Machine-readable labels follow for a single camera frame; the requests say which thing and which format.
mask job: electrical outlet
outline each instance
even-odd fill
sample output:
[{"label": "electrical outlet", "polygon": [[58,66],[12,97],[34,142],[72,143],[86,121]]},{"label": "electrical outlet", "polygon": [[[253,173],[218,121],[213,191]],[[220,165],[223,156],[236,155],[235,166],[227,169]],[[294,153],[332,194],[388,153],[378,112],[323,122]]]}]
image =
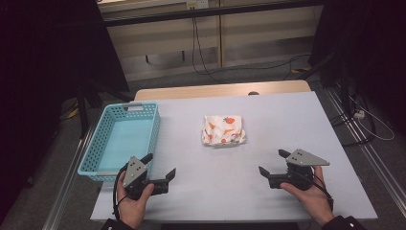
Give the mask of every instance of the electrical outlet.
[{"label": "electrical outlet", "polygon": [[209,0],[197,0],[198,9],[207,9],[209,7]]},{"label": "electrical outlet", "polygon": [[196,1],[187,1],[186,10],[198,9]]}]

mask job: sleeve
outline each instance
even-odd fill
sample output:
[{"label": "sleeve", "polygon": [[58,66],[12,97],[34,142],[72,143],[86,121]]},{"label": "sleeve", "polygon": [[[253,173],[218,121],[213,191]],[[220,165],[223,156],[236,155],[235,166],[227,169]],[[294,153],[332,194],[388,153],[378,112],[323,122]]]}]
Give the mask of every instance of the sleeve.
[{"label": "sleeve", "polygon": [[116,221],[110,218],[105,222],[101,230],[134,230],[134,229],[126,225],[121,220]]},{"label": "sleeve", "polygon": [[322,230],[367,230],[353,217],[338,216],[326,223]]}]

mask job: gray floor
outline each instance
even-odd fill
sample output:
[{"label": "gray floor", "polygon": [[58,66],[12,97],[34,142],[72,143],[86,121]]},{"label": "gray floor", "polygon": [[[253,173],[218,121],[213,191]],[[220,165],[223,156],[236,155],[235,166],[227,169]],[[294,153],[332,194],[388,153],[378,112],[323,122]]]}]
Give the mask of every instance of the gray floor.
[{"label": "gray floor", "polygon": [[[306,67],[306,57],[303,57],[292,63],[292,68]],[[275,64],[281,64],[284,61],[264,62],[259,64],[250,64],[244,67],[269,67]],[[217,74],[212,77],[224,82],[249,82],[249,81],[279,81],[283,78],[294,79],[297,76],[289,73],[289,65],[284,65],[279,68],[268,68],[262,70],[230,70]],[[198,75],[195,73],[181,74],[176,76],[164,77],[154,80],[137,80],[130,83],[131,93],[133,96],[139,89],[153,87],[173,87],[184,85],[200,85],[200,84],[215,84],[219,83],[208,76]],[[332,106],[326,90],[323,89],[318,82],[317,77],[309,79],[309,84],[320,99],[320,102],[325,109],[329,118],[338,115],[336,109]],[[106,103],[114,103],[107,95],[102,95]],[[384,119],[385,114],[373,106],[373,102],[369,103],[371,111],[377,117]],[[102,112],[102,108],[89,108],[89,116],[94,122],[97,122],[97,117]],[[382,136],[389,136],[381,124],[375,122],[377,132]],[[354,142],[346,126],[338,126],[335,128],[340,141],[344,143]],[[60,124],[58,133],[50,146],[48,153],[42,164],[39,166],[34,175],[34,186],[24,189],[14,206],[9,211],[8,216],[3,222],[0,229],[42,229],[46,217],[49,215],[53,202],[56,199],[56,194],[62,184],[63,178],[70,167],[70,162],[73,159],[80,135],[79,117],[64,121]],[[372,146],[376,149],[379,156],[382,158],[385,165],[392,172],[398,183],[402,187],[406,187],[406,136],[395,132],[393,141],[382,141],[376,139],[372,141]],[[395,230],[406,229],[406,218],[397,208],[391,195],[375,173],[373,167],[368,162],[364,152],[360,147],[345,148],[351,164],[357,174],[362,178],[362,184],[369,196],[371,203],[378,214],[378,219],[363,221],[363,224],[371,230]],[[66,204],[65,212],[62,215],[58,229],[100,229],[102,223],[92,222],[89,220],[89,214],[93,208],[94,202],[98,195],[98,190],[94,184],[89,185],[87,178],[78,176],[74,188],[72,189],[69,201]],[[316,223],[312,222],[308,226],[307,222],[299,224],[301,229],[320,229]],[[142,229],[160,229],[159,224],[144,224]],[[166,229],[196,229],[197,227],[190,226],[172,226]],[[198,229],[212,229],[210,226],[199,226]],[[274,229],[271,225],[234,225],[234,229]]]}]

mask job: folded towel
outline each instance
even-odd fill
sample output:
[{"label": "folded towel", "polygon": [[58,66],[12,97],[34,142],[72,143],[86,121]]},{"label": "folded towel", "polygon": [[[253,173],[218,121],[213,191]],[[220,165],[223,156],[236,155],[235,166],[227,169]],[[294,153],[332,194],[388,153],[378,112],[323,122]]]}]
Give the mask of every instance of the folded towel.
[{"label": "folded towel", "polygon": [[204,145],[241,144],[246,141],[241,116],[205,116],[202,128]]}]

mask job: white table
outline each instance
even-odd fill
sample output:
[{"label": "white table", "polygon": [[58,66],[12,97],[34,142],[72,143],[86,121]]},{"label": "white table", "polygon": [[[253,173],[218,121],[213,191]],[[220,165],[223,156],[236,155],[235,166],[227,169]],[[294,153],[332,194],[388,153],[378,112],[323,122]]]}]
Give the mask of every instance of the white table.
[{"label": "white table", "polygon": [[[152,196],[145,220],[158,222],[301,221],[300,202],[271,190],[258,166],[284,173],[278,149],[307,150],[331,163],[324,167],[334,214],[357,219],[377,215],[314,92],[260,96],[158,100],[161,125],[151,175],[176,168],[169,193]],[[205,115],[243,118],[246,144],[215,149],[200,141]],[[93,220],[112,216],[112,186],[104,183]]]}]

